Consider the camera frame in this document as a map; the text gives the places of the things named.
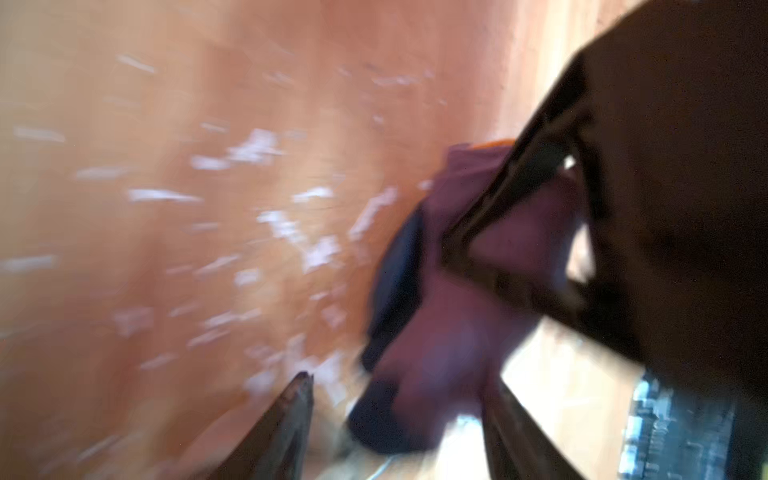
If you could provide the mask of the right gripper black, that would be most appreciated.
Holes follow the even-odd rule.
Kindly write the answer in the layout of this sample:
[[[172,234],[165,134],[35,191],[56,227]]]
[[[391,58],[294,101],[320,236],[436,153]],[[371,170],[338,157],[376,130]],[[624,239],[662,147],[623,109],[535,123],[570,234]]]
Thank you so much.
[[[563,170],[581,171],[594,276],[550,287],[471,243]],[[665,381],[767,392],[767,5],[649,1],[586,45],[441,265]]]

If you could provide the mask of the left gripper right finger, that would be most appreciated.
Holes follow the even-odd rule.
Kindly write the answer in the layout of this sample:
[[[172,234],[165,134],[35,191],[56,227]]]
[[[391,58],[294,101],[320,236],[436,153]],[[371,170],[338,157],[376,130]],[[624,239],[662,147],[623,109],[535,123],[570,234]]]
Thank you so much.
[[[487,391],[482,425],[491,479],[583,479],[502,380]]]

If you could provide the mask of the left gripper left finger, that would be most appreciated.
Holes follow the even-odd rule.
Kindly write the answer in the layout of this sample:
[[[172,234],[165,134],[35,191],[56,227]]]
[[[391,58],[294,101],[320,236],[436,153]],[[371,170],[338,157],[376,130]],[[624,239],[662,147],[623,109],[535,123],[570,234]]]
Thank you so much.
[[[211,479],[300,480],[314,408],[314,377],[298,373],[209,475]]]

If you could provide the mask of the purple sock yellow cuff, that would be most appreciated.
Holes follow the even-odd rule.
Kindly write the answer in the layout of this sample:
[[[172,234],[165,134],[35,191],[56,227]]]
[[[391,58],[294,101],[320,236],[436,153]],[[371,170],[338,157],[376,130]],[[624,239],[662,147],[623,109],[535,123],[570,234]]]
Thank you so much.
[[[507,141],[449,148],[380,262],[361,357],[371,379],[346,421],[377,454],[432,451],[456,418],[479,416],[504,362],[539,323],[440,264],[445,230],[490,185],[510,148]],[[577,173],[563,169],[482,232],[473,253],[559,287],[582,213]]]

